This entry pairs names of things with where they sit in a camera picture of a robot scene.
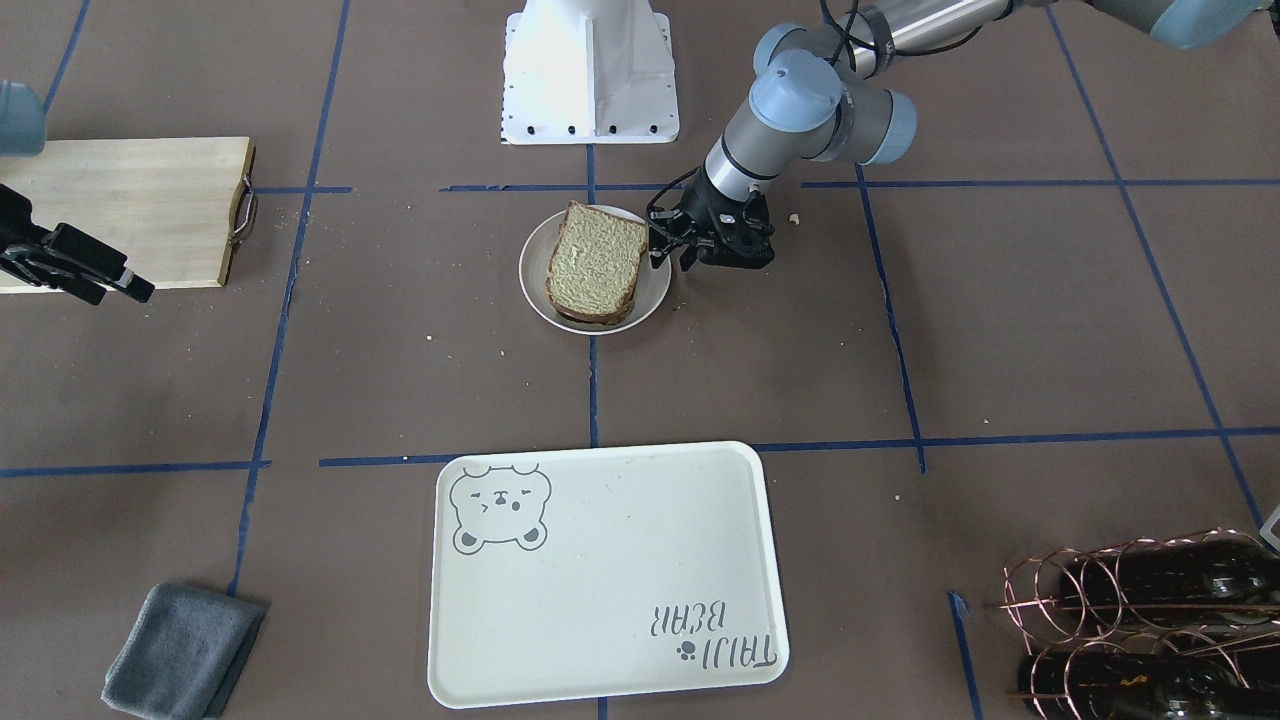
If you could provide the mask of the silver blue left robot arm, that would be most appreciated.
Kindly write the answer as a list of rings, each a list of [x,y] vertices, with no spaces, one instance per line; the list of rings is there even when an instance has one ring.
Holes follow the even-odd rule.
[[[771,264],[774,227],[765,193],[792,161],[890,164],[911,147],[913,100],[873,78],[904,58],[959,49],[1020,8],[1019,1],[855,1],[835,14],[822,3],[819,24],[767,31],[753,54],[746,97],[703,161],[677,178],[680,200],[672,208],[646,205],[652,266]]]

